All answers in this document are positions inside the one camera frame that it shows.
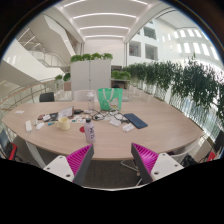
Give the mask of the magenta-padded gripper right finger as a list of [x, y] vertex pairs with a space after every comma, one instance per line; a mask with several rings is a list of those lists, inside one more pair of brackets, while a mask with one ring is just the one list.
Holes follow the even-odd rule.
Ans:
[[143, 183], [150, 183], [183, 169], [183, 166], [167, 153], [154, 151], [133, 143], [131, 153], [139, 168]]

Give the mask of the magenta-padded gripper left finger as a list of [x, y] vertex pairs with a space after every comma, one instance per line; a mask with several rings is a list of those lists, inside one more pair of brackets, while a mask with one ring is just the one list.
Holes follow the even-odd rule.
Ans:
[[59, 155], [44, 170], [81, 186], [93, 155], [94, 146], [89, 144], [68, 156]]

